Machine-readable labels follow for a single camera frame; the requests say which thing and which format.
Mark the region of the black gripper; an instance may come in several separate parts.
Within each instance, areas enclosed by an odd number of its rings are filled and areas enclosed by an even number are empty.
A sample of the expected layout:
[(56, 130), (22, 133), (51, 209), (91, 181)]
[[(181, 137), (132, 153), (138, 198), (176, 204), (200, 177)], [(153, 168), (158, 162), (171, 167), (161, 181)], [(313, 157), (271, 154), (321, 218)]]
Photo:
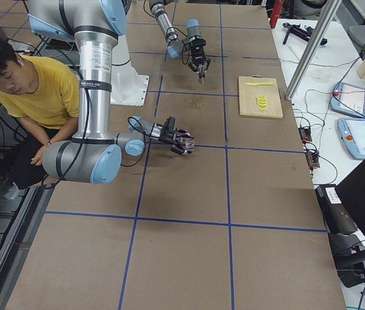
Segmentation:
[(197, 76), (200, 76), (200, 66), (203, 66), (203, 76), (205, 76), (211, 63), (211, 59), (205, 56), (205, 45), (204, 39), (195, 39), (189, 43), (191, 62), (188, 62), (188, 66)]
[(191, 134), (186, 129), (175, 127), (175, 121), (176, 119), (174, 117), (166, 119), (160, 131), (159, 141), (172, 145), (171, 151), (178, 155), (192, 154), (192, 150), (183, 148), (178, 140), (179, 137), (191, 137)]

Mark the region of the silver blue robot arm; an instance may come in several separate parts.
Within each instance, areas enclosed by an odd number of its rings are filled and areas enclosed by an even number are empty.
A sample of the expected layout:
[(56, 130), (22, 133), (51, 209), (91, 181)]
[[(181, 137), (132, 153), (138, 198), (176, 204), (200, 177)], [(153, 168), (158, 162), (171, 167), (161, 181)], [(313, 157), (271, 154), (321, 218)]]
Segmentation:
[(171, 58), (187, 55), (183, 61), (197, 76), (198, 82), (205, 81), (205, 74), (211, 59), (205, 55), (206, 40), (203, 38), (200, 23), (197, 19), (190, 19), (186, 24), (186, 33), (172, 25), (165, 7), (172, 1), (149, 1), (151, 15), (160, 26), (167, 42), (167, 54)]
[(60, 41), (73, 41), (79, 51), (78, 131), (69, 141), (55, 142), (43, 155), (47, 174), (58, 181), (93, 184), (112, 182), (122, 154), (139, 156), (146, 138), (190, 154), (192, 136), (174, 126), (174, 118), (156, 124), (143, 118), (129, 120), (130, 133), (109, 130), (112, 92), (112, 53), (127, 30), (122, 1), (32, 1), (33, 32)]

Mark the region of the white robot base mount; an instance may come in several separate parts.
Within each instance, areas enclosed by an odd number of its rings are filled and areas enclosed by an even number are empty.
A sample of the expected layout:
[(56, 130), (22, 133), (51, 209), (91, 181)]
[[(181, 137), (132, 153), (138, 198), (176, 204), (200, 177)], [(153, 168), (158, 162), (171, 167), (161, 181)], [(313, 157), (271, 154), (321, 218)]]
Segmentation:
[(131, 63), (126, 35), (112, 49), (111, 105), (141, 107), (145, 103), (149, 76), (138, 74)]

